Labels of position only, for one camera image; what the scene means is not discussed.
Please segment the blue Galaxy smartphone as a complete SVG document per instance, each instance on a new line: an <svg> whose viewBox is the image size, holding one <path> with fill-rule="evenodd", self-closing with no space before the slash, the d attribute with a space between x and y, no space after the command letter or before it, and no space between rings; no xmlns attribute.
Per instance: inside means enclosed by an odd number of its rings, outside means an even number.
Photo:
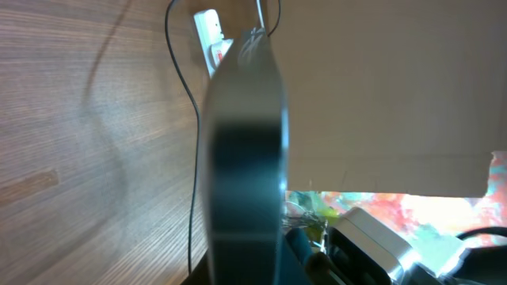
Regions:
<svg viewBox="0 0 507 285"><path fill-rule="evenodd" d="M270 39L234 41L208 85L200 179L214 284L275 284L287 188L288 106Z"/></svg>

